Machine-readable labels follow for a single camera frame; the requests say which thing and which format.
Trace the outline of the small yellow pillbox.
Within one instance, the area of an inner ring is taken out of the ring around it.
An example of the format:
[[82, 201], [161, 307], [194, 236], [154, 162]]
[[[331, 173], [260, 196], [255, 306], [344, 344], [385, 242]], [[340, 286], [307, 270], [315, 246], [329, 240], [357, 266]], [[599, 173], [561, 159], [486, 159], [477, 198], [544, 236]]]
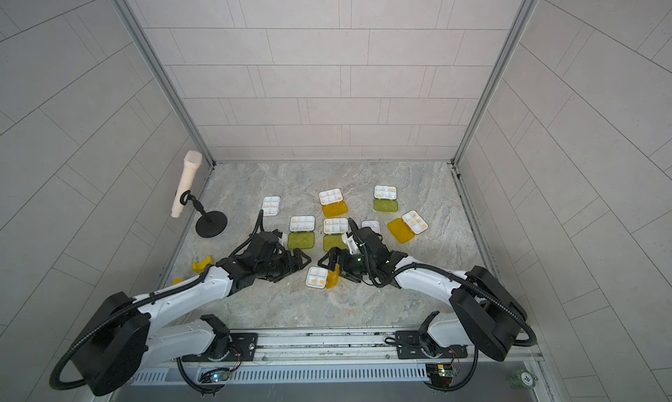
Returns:
[[332, 289], [339, 283], [340, 267], [337, 265], [333, 271], [311, 266], [306, 274], [306, 286], [312, 289]]

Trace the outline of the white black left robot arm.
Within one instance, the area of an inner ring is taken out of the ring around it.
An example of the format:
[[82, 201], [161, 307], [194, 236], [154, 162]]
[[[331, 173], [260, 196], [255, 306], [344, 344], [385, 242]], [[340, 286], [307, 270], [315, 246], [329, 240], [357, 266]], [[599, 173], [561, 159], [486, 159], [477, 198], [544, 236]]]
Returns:
[[184, 325], [175, 326], [173, 321], [258, 279], [275, 283], [310, 263], [303, 251], [284, 247], [279, 231], [261, 231], [227, 258], [206, 265], [199, 275], [178, 285], [136, 297], [115, 293], [56, 363], [49, 384], [56, 391], [88, 386], [94, 395], [103, 396], [156, 363], [184, 356], [221, 361], [239, 354], [229, 328], [214, 314]]

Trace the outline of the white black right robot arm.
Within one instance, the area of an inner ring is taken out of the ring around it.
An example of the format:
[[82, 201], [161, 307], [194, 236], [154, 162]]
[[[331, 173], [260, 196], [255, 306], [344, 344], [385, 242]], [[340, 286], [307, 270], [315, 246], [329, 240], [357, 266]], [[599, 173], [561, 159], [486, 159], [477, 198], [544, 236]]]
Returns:
[[382, 236], [369, 227], [342, 236], [345, 249], [334, 247], [318, 261], [329, 271], [339, 270], [356, 283], [368, 279], [377, 288], [393, 286], [428, 295], [451, 307], [451, 313], [430, 313], [409, 347], [428, 358], [451, 356], [459, 346], [471, 344], [495, 361], [503, 361], [513, 347], [537, 344], [520, 303], [486, 268], [449, 271], [420, 262], [413, 256], [390, 251]]

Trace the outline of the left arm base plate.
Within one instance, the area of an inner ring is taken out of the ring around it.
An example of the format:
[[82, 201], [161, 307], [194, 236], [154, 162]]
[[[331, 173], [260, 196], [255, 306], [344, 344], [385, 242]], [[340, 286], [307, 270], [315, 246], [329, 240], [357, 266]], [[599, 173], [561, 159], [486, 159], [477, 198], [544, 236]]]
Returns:
[[257, 341], [256, 333], [231, 333], [226, 344], [222, 338], [216, 338], [205, 353], [182, 356], [181, 359], [187, 363], [251, 362], [255, 356]]

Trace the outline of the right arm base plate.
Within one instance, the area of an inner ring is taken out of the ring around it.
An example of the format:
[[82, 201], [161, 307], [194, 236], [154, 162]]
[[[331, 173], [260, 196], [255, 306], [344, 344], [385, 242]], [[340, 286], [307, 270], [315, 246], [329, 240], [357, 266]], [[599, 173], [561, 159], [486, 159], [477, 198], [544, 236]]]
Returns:
[[464, 359], [468, 358], [468, 349], [465, 345], [451, 345], [441, 347], [428, 334], [411, 330], [397, 330], [393, 337], [387, 337], [385, 342], [397, 351], [401, 360], [416, 359]]

